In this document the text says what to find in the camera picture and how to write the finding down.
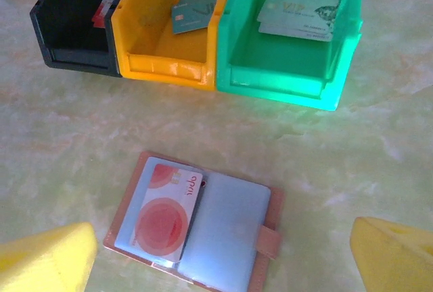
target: stacking bin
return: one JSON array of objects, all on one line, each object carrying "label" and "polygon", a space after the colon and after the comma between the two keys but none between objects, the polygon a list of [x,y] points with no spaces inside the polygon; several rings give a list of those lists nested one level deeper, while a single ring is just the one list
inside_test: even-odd
[{"label": "stacking bin", "polygon": [[45,63],[52,68],[120,77],[110,17],[119,0],[113,0],[105,28],[92,17],[102,0],[38,0],[30,18]]},{"label": "stacking bin", "polygon": [[361,38],[361,0],[341,0],[330,42],[259,33],[265,0],[228,0],[219,24],[218,90],[335,110]]},{"label": "stacking bin", "polygon": [[215,90],[217,30],[226,0],[217,0],[208,28],[173,34],[171,9],[179,0],[120,0],[112,27],[120,73]]}]

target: card holder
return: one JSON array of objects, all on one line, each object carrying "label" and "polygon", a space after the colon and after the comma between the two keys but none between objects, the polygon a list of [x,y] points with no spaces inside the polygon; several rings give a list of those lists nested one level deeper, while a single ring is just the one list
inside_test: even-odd
[{"label": "card holder", "polygon": [[[174,160],[172,158],[164,157],[162,155],[158,155],[155,153],[149,153],[149,152],[143,152],[139,160],[137,162],[137,166],[133,172],[133,175],[131,177],[131,181],[125,191],[124,197],[122,201],[120,202],[119,208],[116,212],[116,215],[113,219],[113,223],[106,235],[106,238],[104,239],[104,246],[108,249],[117,251],[118,253],[124,254],[130,258],[133,258],[134,260],[137,260],[139,262],[142,262],[144,264],[147,264],[148,266],[154,267],[158,270],[161,270],[163,272],[166,272],[167,274],[173,275],[177,278],[180,278],[184,281],[187,281],[191,284],[201,286],[205,289],[208,289],[209,291],[230,291],[230,289],[216,289],[215,286],[210,286],[209,284],[205,284],[196,279],[194,277],[191,277],[191,275],[182,275],[178,271],[178,267],[180,267],[178,264],[174,266],[164,266],[163,264],[158,264],[157,262],[152,262],[144,257],[140,257],[140,255],[136,255],[134,253],[131,253],[129,251],[125,251],[117,246],[115,246],[115,241],[117,236],[119,235],[120,227],[122,226],[122,223],[124,222],[125,216],[127,214],[128,206],[134,196],[134,192],[137,188],[137,185],[139,183],[141,173],[143,172],[143,169],[146,165],[146,162],[150,157],[158,157],[170,162],[177,162],[180,164],[185,165],[186,167],[194,170],[199,171],[204,174],[204,178],[208,178],[209,176],[212,177],[212,174],[214,174],[214,177],[218,176],[225,176],[222,174],[218,174],[215,172],[212,172],[210,170],[200,169],[199,167],[194,167],[192,165],[185,164],[183,162],[180,162],[178,160]],[[248,273],[248,288],[245,289],[245,291],[248,292],[259,292],[262,291],[263,285],[265,283],[266,275],[267,275],[267,268],[269,265],[269,260],[271,258],[275,258],[278,255],[279,252],[279,244],[281,242],[281,237],[279,233],[276,230],[277,225],[279,223],[279,217],[281,215],[281,209],[283,206],[284,201],[284,194],[281,189],[275,189],[275,188],[269,188],[270,189],[270,197],[269,197],[269,203],[267,204],[267,210],[265,212],[265,216],[263,217],[263,223],[257,227],[257,233],[256,233],[256,240],[254,242],[254,245],[252,246],[257,250],[255,253],[255,256],[252,258],[251,262],[253,263],[251,266],[251,270]],[[200,197],[198,198],[199,207],[202,207],[202,202],[200,201]],[[196,216],[196,210],[194,210],[193,218],[191,218],[189,233],[186,238],[185,242],[185,248],[184,251],[189,247],[190,239],[191,239],[191,233],[193,233],[195,220],[194,217]],[[183,255],[181,257],[181,263],[184,260],[186,263],[186,257],[184,258]]]}]

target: floor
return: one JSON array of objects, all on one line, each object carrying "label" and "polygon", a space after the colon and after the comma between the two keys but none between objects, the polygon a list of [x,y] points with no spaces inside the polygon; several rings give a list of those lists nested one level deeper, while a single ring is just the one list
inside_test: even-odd
[{"label": "floor", "polygon": [[[265,292],[364,291],[357,216],[433,230],[433,0],[363,0],[336,112],[47,68],[0,0],[0,241],[90,221],[99,242],[140,151],[283,187]],[[86,292],[201,291],[99,246]]]}]

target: card stack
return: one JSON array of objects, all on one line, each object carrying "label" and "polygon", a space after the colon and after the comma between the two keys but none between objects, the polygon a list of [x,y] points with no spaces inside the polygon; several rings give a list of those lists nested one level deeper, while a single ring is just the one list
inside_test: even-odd
[{"label": "card stack", "polygon": [[173,6],[173,33],[179,34],[207,28],[217,0],[179,0]]},{"label": "card stack", "polygon": [[266,0],[258,31],[329,42],[339,5],[340,0]]}]

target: black plastic bin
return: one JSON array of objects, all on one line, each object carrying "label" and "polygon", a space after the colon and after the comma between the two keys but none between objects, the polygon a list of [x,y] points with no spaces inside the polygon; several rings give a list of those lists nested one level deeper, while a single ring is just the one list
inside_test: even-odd
[{"label": "black plastic bin", "polygon": [[121,77],[118,71],[111,16],[105,28],[93,26],[92,17],[102,0],[38,0],[30,12],[47,66]]}]

